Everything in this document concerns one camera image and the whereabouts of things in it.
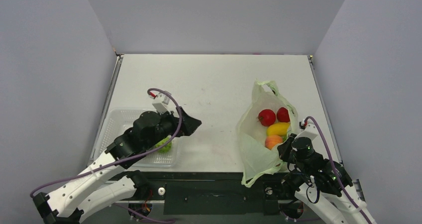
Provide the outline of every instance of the transparent plastic basket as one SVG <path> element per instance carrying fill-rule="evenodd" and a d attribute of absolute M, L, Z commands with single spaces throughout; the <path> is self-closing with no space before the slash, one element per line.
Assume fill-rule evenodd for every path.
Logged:
<path fill-rule="evenodd" d="M 145 111 L 155 111 L 152 109 L 128 109 L 116 108 L 110 111 L 103 125 L 96 148 L 94 159 L 113 143 L 116 137 L 122 135 L 125 130 L 133 126 L 133 122 Z M 154 152 L 132 165 L 132 168 L 170 168 L 177 160 L 177 138 L 173 139 L 172 147 L 167 153 Z"/>

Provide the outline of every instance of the light green plastic bag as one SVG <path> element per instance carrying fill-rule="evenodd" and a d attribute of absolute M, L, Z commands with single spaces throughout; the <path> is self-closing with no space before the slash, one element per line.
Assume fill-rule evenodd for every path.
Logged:
<path fill-rule="evenodd" d="M 268 86 L 273 92 L 266 92 L 263 86 Z M 278 172 L 284 164 L 276 148 L 269 150 L 265 147 L 267 127 L 257 121 L 257 116 L 262 110 L 270 109 L 277 113 L 281 107 L 289 111 L 291 125 L 287 136 L 292 132 L 298 133 L 298 113 L 293 105 L 279 93 L 275 81 L 255 81 L 252 104 L 236 126 L 237 142 L 244 166 L 242 185 L 248 188 L 262 175 Z"/>

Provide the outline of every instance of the red fruit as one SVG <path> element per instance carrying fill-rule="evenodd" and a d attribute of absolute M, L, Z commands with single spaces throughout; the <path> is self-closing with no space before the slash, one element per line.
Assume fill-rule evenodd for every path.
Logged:
<path fill-rule="evenodd" d="M 281 107 L 281 108 L 278 109 L 277 119 L 280 122 L 285 122 L 285 123 L 290 122 L 289 112 L 287 111 L 286 108 Z"/>
<path fill-rule="evenodd" d="M 261 111 L 257 118 L 263 126 L 270 126 L 276 122 L 276 114 L 269 109 Z"/>

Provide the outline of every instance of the tabletop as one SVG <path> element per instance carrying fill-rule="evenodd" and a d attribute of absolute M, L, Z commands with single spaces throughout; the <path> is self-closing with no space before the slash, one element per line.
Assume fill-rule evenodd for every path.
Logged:
<path fill-rule="evenodd" d="M 251 105 L 255 80 L 276 81 L 280 93 L 297 109 L 299 120 L 313 116 L 325 134 L 334 161 L 339 161 L 305 55 L 125 54 L 107 113 L 119 108 L 152 109 L 146 90 L 169 91 L 187 114 L 203 124 L 192 136 L 177 142 L 175 166 L 159 171 L 242 172 L 235 126 Z M 320 137 L 313 145 L 327 158 Z"/>

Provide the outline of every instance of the green fruit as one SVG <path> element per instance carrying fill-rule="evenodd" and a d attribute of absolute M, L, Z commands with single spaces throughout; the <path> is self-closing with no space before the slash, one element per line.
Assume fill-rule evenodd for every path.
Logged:
<path fill-rule="evenodd" d="M 164 144 L 167 140 L 169 140 L 169 139 L 170 139 L 170 136 L 168 136 L 168 137 L 164 138 L 163 140 L 161 140 L 160 142 L 158 142 L 158 143 L 155 145 L 155 147 L 156 147 L 156 148 L 160 147 L 161 145 L 163 145 L 163 144 Z M 158 149 L 158 151 L 157 151 L 157 152 L 159 152 L 159 153 L 167 153 L 168 151 L 170 151 L 170 149 L 171 149 L 171 145 L 172 145 L 172 142 L 168 143 L 166 146 L 162 147 L 161 149 Z"/>

